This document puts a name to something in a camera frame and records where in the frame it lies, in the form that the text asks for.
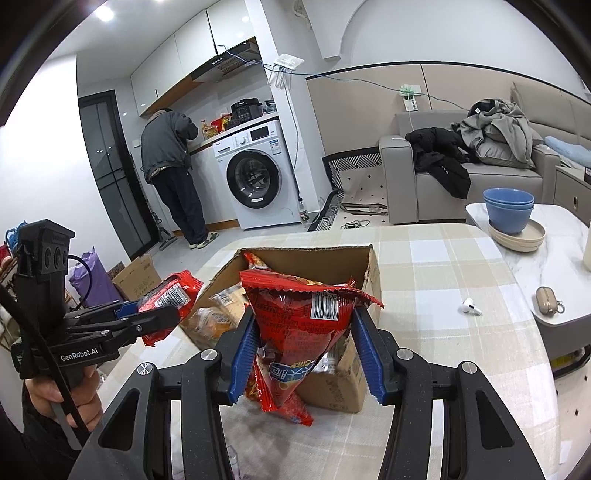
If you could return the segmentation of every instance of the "hand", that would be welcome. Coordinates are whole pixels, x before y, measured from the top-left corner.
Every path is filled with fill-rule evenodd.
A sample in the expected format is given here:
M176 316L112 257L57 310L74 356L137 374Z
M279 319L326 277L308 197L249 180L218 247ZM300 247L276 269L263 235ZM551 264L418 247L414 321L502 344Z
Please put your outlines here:
M56 416L51 408L51 402L62 403L64 401L56 383L49 377L36 377L25 380L25 385L33 407L44 417L55 420ZM98 386L99 374L96 371L96 366L84 367L82 382L71 391L72 400L78 407L80 417L90 432L95 429L96 424L103 416L100 398L96 394ZM66 419L72 428L76 427L76 422L71 414L68 414Z

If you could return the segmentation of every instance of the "finger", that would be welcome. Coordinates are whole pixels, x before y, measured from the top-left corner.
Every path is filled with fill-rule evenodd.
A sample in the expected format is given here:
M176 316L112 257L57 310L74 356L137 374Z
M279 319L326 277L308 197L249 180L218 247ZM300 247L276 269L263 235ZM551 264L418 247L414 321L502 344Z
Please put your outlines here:
M38 400L52 401L54 403L64 401L56 383L49 377L30 378L26 380L25 384L31 396L31 401L33 397L36 397Z
M96 365L89 365L88 367L84 367L84 376L86 378L92 377L92 375L95 373L95 370Z
M96 394L99 386L99 373L94 371L90 378L84 377L80 385L72 390L72 400L76 407L89 403Z
M103 409L101 409L97 414L96 417L93 418L90 422L88 422L86 424L86 428L88 429L89 432L92 432L97 424L100 422L101 418L103 417Z
M85 424L90 423L100 411L100 398L96 394L90 402L78 407L78 413L80 413L80 417ZM76 422L74 421L74 418L71 414L67 416L67 420L72 427L76 427Z

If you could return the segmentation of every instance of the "sofa cushion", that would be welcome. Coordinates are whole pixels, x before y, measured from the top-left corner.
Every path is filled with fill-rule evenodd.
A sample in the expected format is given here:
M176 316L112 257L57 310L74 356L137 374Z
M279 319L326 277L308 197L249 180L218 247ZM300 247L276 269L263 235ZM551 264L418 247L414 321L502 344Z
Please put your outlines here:
M577 134L571 104L558 90L553 93L535 85L513 82L511 99L521 107L530 122Z

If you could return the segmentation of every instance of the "black jacket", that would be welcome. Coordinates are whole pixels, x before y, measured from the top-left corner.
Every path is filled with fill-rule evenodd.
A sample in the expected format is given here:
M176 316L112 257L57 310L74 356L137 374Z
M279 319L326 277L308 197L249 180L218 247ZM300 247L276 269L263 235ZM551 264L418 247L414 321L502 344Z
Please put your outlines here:
M146 182L161 167L191 166L187 140L197 138L199 129L178 112L155 113L142 133L142 167Z
M413 146L414 170L428 172L451 194L466 200L470 175L460 163L470 161L460 148L468 151L462 137L444 128L421 128L406 135Z
M71 450L61 427L39 414L28 391L22 392L21 433L0 404L0 478L66 480L78 453Z

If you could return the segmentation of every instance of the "ceiling light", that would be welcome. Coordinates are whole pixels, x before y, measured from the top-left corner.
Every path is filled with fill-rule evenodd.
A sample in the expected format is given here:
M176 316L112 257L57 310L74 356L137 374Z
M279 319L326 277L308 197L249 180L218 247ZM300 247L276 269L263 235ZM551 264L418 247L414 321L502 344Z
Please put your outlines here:
M103 22L108 22L110 20L113 20L113 17L115 16L113 11L109 7L107 7L106 5L101 5L99 8L97 8L95 10L95 14Z

